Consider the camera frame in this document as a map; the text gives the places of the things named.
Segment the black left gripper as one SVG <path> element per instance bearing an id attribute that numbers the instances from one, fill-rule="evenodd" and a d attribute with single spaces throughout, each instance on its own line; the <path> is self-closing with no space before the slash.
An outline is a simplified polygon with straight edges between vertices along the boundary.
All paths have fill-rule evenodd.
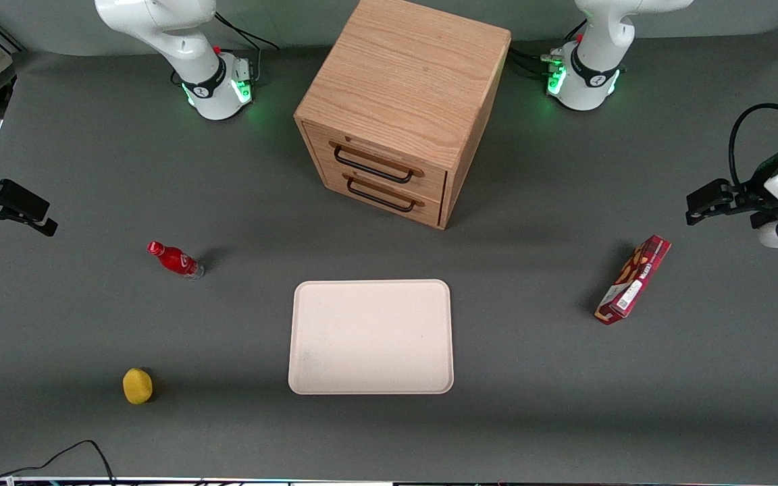
<path id="1" fill-rule="evenodd" d="M 742 182 L 737 174 L 735 147 L 731 145 L 731 179 L 738 193 L 735 201 L 738 209 L 753 212 L 750 224 L 754 230 L 760 230 L 769 223 L 778 230 L 778 197 L 765 188 L 766 182 L 777 174 L 778 152 L 775 152 L 754 170 L 750 178 Z M 717 178 L 703 185 L 690 194 L 685 212 L 686 225 L 696 225 L 704 219 L 719 215 L 723 205 L 729 205 L 733 200 L 733 187 L 725 178 Z"/>

